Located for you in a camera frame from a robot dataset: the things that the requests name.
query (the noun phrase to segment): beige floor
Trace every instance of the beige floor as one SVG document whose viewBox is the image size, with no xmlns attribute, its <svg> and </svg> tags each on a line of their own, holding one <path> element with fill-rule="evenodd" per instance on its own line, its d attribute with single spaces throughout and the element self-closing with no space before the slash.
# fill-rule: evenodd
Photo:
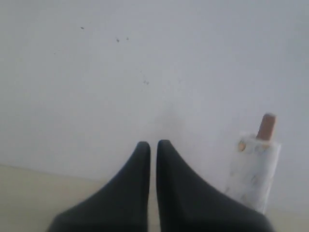
<svg viewBox="0 0 309 232">
<path fill-rule="evenodd" d="M 44 174 L 0 166 L 0 231 L 43 232 L 53 217 L 97 191 L 104 181 Z M 152 180 L 149 199 L 150 231 L 159 231 Z M 275 209 L 267 213 L 280 232 L 309 231 L 309 217 Z"/>
</svg>

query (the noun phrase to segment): white wall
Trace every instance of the white wall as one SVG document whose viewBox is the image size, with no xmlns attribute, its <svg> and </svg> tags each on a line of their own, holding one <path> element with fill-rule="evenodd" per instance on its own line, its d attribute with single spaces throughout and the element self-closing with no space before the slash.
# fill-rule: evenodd
<svg viewBox="0 0 309 232">
<path fill-rule="evenodd" d="M 0 163 L 102 178 L 168 138 L 221 189 L 270 111 L 270 204 L 308 209 L 306 0 L 3 0 L 0 29 Z"/>
</svg>

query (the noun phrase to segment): floor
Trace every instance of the floor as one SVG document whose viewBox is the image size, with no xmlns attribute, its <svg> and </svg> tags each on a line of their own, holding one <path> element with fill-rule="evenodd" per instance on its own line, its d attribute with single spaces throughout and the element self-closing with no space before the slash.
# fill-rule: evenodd
<svg viewBox="0 0 309 232">
<path fill-rule="evenodd" d="M 106 181 L 0 166 L 0 231 L 43 232 L 53 217 L 97 191 Z M 309 231 L 309 217 L 269 209 L 279 232 Z M 151 232 L 160 229 L 154 180 L 149 197 Z"/>
</svg>

